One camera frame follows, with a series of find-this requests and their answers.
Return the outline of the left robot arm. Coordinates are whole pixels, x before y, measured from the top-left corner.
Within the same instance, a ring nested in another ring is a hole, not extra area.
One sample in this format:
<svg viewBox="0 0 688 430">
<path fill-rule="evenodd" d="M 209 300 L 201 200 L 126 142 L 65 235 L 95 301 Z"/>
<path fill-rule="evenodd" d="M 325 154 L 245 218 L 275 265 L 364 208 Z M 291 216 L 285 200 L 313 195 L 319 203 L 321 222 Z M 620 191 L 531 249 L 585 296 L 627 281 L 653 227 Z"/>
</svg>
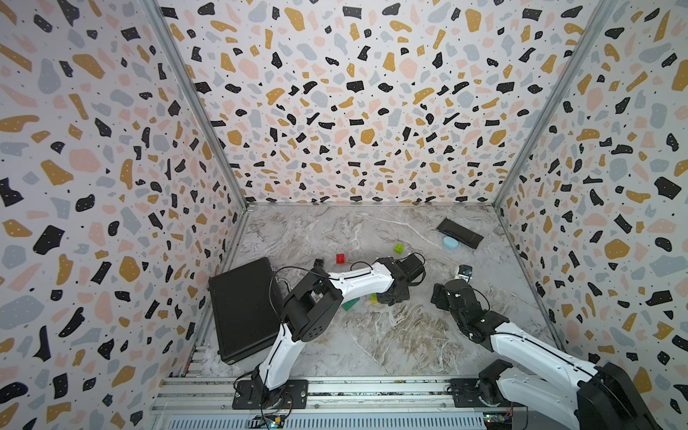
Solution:
<svg viewBox="0 0 688 430">
<path fill-rule="evenodd" d="M 274 344 L 251 375 L 263 406 L 281 397 L 301 351 L 325 332 L 343 304 L 375 294 L 380 304 L 392 306 L 408 300 L 410 288 L 426 277 L 425 258 L 417 253 L 381 257 L 348 272 L 326 272 L 320 264 L 302 271 L 305 276 L 282 301 Z"/>
</svg>

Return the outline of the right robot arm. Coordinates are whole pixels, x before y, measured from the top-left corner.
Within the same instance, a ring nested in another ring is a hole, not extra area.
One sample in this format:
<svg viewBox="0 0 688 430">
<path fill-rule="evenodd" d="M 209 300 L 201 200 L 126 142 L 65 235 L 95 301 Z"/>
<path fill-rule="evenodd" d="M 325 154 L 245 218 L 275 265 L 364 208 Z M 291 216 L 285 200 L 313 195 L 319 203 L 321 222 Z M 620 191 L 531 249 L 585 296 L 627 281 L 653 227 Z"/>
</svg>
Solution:
<svg viewBox="0 0 688 430">
<path fill-rule="evenodd" d="M 569 429 L 658 428 L 622 367 L 596 365 L 546 344 L 483 308 L 475 293 L 465 279 L 453 279 L 435 285 L 431 301 L 469 340 L 499 355 L 478 375 L 485 405 L 519 403 Z"/>
</svg>

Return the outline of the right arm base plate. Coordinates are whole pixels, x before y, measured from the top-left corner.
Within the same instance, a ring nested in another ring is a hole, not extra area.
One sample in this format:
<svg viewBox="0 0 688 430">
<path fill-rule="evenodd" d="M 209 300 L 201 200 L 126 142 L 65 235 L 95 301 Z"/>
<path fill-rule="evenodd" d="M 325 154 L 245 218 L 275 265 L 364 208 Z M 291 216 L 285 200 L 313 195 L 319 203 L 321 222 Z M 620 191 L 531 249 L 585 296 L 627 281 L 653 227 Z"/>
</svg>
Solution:
<svg viewBox="0 0 688 430">
<path fill-rule="evenodd" d="M 453 398 L 455 408 L 521 408 L 521 403 L 507 401 L 500 394 L 489 397 L 480 387 L 478 378 L 454 378 L 449 381 L 446 393 Z"/>
</svg>

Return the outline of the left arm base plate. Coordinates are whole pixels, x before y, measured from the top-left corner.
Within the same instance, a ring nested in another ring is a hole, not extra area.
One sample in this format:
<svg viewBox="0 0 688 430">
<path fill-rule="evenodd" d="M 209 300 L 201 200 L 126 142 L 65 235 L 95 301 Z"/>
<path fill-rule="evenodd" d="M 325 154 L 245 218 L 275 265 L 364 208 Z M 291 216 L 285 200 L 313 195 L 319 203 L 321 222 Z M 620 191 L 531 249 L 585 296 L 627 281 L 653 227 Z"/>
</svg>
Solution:
<svg viewBox="0 0 688 430">
<path fill-rule="evenodd" d="M 264 410 L 281 408 L 304 410 L 308 399 L 309 382 L 305 379 L 288 380 L 284 385 L 267 390 L 260 382 L 253 380 L 236 383 L 233 410 Z"/>
</svg>

